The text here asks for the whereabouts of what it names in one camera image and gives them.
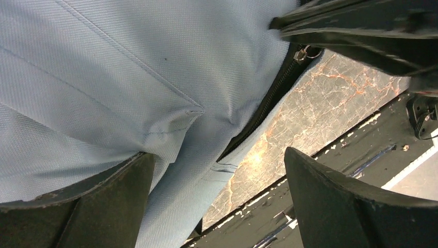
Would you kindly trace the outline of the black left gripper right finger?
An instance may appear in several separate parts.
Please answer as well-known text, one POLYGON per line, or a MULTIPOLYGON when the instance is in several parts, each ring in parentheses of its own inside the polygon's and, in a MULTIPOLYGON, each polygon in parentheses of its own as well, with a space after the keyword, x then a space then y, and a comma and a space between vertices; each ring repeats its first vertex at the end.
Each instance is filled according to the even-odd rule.
POLYGON ((437 202, 375 187, 289 147, 284 156, 304 247, 437 247, 437 202))

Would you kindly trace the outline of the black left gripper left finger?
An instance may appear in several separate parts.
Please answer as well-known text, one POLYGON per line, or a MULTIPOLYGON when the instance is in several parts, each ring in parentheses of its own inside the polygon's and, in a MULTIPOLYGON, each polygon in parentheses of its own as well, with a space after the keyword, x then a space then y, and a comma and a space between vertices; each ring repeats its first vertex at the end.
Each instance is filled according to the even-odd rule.
POLYGON ((154 155, 138 153, 30 201, 1 204, 1 247, 135 247, 154 155))

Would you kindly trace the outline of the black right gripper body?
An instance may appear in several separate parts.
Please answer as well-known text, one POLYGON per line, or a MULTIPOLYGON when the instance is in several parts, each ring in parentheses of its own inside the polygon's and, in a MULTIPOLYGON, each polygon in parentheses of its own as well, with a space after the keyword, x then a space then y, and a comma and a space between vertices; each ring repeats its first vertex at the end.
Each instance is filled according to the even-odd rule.
POLYGON ((437 95, 437 1, 310 1, 269 24, 291 43, 328 49, 437 95))

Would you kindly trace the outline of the blue grey backpack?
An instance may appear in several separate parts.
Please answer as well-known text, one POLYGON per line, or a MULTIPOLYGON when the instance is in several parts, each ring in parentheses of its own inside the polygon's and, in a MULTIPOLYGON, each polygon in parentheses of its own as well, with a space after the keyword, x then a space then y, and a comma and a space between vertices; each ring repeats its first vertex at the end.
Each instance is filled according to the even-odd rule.
POLYGON ((301 1, 1 1, 1 203, 153 155, 135 247, 180 247, 295 80, 301 1))

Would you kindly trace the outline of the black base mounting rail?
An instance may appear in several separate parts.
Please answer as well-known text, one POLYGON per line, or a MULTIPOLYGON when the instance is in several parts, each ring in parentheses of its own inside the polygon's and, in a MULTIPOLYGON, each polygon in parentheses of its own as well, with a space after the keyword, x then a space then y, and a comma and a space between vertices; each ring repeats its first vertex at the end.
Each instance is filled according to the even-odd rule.
POLYGON ((402 93, 187 247, 437 247, 437 98, 402 93))

